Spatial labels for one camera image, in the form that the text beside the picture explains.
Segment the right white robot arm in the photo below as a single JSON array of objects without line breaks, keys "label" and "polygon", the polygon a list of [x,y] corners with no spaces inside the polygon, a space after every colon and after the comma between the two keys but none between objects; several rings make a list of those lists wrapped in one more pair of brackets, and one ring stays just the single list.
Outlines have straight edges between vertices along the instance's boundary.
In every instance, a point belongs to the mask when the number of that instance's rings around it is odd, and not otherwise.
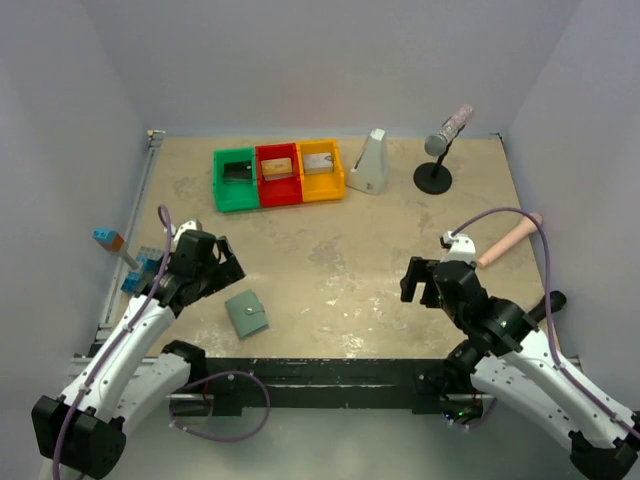
[{"label": "right white robot arm", "polygon": [[441,398],[474,388],[536,421],[569,452],[588,479],[623,479],[639,459],[639,415],[603,393],[561,355],[539,323],[543,304],[526,312],[490,296],[472,263],[413,257],[401,299],[440,309],[466,336],[426,374]]}]

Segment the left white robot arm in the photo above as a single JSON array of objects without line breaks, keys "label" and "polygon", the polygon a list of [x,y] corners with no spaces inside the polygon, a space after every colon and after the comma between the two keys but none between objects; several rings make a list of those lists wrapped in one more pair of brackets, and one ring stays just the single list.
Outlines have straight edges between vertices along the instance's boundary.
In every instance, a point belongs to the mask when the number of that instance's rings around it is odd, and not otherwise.
[{"label": "left white robot arm", "polygon": [[168,239],[145,266],[127,309],[88,365],[55,398],[41,397],[31,412],[38,448],[51,476],[67,471],[102,479],[120,459],[128,433],[167,395],[195,392],[207,380],[206,355],[173,341],[142,375],[150,347],[183,310],[245,276],[226,237],[188,229]]}]

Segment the green card holder wallet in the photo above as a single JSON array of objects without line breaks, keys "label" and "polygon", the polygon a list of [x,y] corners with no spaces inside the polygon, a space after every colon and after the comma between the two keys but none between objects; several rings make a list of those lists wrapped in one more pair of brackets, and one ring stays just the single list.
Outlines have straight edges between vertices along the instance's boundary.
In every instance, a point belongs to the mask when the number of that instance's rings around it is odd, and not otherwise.
[{"label": "green card holder wallet", "polygon": [[269,328],[265,308],[253,290],[231,297],[225,302],[225,308],[239,339]]}]

